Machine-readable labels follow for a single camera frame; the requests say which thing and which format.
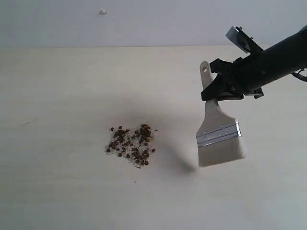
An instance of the paintbrush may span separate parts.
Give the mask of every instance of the paintbrush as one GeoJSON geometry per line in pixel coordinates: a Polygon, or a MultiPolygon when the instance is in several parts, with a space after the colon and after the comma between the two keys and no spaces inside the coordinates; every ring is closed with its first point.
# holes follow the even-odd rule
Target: paintbrush
{"type": "MultiPolygon", "coordinates": [[[[205,89],[213,81],[209,63],[202,62],[200,70],[205,89]]],[[[199,166],[243,159],[241,138],[238,121],[226,115],[216,99],[206,101],[205,118],[196,134],[199,166]]]]}

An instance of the pile of seeds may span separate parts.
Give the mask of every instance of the pile of seeds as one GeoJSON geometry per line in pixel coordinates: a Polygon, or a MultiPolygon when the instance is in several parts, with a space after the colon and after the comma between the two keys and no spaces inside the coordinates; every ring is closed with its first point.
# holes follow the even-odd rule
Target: pile of seeds
{"type": "Polygon", "coordinates": [[[124,157],[139,167],[149,164],[148,158],[152,152],[155,152],[154,135],[150,126],[142,124],[134,132],[129,129],[124,130],[122,126],[118,129],[111,128],[111,131],[114,134],[106,150],[107,154],[124,157]]]}

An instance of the table surface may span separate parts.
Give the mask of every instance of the table surface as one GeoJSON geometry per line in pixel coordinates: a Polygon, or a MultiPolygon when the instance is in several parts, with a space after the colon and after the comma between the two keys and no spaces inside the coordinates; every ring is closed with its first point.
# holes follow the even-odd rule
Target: table surface
{"type": "Polygon", "coordinates": [[[199,65],[234,46],[0,51],[3,229],[306,229],[307,85],[222,102],[246,158],[198,168],[199,65]],[[157,128],[138,169],[108,156],[110,127],[157,128]]]}

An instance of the brush bristles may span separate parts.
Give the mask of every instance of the brush bristles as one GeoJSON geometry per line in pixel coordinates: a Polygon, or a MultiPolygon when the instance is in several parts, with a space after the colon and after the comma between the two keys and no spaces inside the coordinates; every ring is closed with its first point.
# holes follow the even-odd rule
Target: brush bristles
{"type": "Polygon", "coordinates": [[[241,137],[231,138],[198,148],[199,166],[207,167],[243,159],[245,156],[240,139],[241,137]]]}

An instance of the white table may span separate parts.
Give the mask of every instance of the white table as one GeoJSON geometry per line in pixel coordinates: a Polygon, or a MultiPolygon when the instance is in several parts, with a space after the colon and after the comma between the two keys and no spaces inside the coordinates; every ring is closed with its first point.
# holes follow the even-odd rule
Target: white table
{"type": "Polygon", "coordinates": [[[0,51],[1,229],[305,230],[307,85],[222,102],[246,158],[197,167],[199,65],[234,46],[0,51]],[[112,126],[157,128],[149,167],[105,154],[112,126]]]}

